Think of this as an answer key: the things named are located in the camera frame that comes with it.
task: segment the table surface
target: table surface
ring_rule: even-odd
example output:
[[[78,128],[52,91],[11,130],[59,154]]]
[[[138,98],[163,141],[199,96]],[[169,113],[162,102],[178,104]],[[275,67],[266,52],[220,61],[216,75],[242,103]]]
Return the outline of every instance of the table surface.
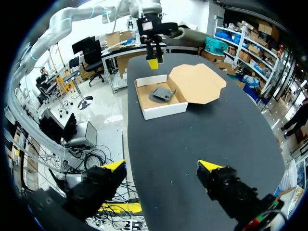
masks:
[[[208,60],[166,54],[151,70],[145,56],[128,63],[128,147],[142,210],[151,231],[233,230],[237,221],[211,201],[196,176],[197,160],[230,165],[259,199],[274,193],[284,172],[277,141],[245,92]],[[220,98],[187,111],[144,120],[134,80],[169,74],[181,64],[204,63],[227,81]]]

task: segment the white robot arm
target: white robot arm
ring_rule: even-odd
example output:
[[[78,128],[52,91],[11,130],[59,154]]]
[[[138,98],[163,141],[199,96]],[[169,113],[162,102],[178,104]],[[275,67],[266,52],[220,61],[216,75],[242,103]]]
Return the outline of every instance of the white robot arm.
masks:
[[[67,160],[72,167],[77,167],[80,160],[69,154],[65,147],[58,145],[55,141],[48,138],[39,130],[34,122],[30,120],[17,100],[14,89],[19,86],[21,78],[32,71],[35,63],[45,51],[71,33],[72,21],[85,20],[99,15],[102,15],[103,23],[113,20],[116,21],[117,17],[129,14],[132,17],[138,17],[138,29],[142,36],[141,43],[147,44],[149,60],[157,60],[157,56],[153,53],[151,43],[156,43],[158,51],[158,49],[160,49],[160,37],[158,34],[167,34],[167,32],[169,33],[177,29],[177,24],[171,24],[172,28],[170,28],[170,24],[167,26],[165,24],[165,26],[162,26],[163,30],[160,29],[160,26],[163,25],[159,17],[161,11],[162,8],[159,0],[120,0],[116,10],[115,7],[95,5],[88,8],[64,8],[55,13],[50,19],[50,32],[37,40],[27,54],[23,56],[17,70],[9,76],[6,89],[7,104],[15,119],[39,143],[56,155]]]

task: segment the open box flap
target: open box flap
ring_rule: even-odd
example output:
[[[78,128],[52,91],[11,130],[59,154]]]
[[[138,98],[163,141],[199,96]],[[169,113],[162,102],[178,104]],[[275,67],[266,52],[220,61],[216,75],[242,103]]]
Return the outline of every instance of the open box flap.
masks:
[[[206,104],[220,96],[226,81],[204,64],[183,64],[174,67],[169,77],[189,103]]]

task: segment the white box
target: white box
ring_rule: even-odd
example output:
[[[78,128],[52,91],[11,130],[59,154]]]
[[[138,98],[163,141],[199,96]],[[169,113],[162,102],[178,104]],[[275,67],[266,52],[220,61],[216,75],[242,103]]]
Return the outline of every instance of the white box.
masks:
[[[145,120],[185,112],[188,103],[206,104],[220,96],[226,81],[204,64],[183,64],[169,75],[150,76],[135,80],[139,104]],[[156,103],[149,94],[158,87],[176,90],[167,103]]]

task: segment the white wall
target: white wall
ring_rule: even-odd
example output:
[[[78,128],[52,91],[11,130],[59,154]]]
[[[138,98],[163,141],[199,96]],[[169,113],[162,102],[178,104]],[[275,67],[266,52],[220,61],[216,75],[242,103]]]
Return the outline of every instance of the white wall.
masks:
[[[223,18],[225,15],[225,10],[213,2],[208,2],[208,3],[209,3],[209,11],[208,11],[208,21],[207,21],[206,33],[208,35],[214,35],[216,16],[218,16],[219,18],[222,18],[218,20],[218,25],[222,24]]]
[[[188,22],[198,26],[198,31],[209,33],[209,31],[214,30],[214,25],[210,25],[209,17],[211,24],[213,23],[212,18],[216,12],[223,13],[224,10],[221,9],[218,5],[210,2],[202,2],[200,0],[160,0],[163,8],[163,13],[166,15],[163,18],[163,22],[176,22],[180,23],[181,21]],[[101,6],[113,5],[117,6],[118,0],[92,0],[89,1],[83,6],[92,6],[98,3]],[[126,30],[128,16],[119,18],[116,22],[115,31]],[[72,22],[72,32],[59,41],[60,51],[65,63],[73,59],[77,55],[73,54],[72,44],[86,38],[89,36],[100,36],[112,32],[114,22],[103,24],[102,18],[97,16],[95,18]],[[48,51],[45,52],[37,61],[36,67],[41,67],[46,60],[49,58]],[[56,67],[61,68],[62,62],[59,56],[59,53],[56,49],[56,46],[52,50],[52,58],[55,62]],[[29,90],[33,90],[36,96],[39,95],[39,90],[36,88],[35,79],[40,76],[39,68],[35,68],[31,73],[28,74],[27,78],[27,87]],[[25,88],[25,78],[22,79],[21,85],[22,88]]]

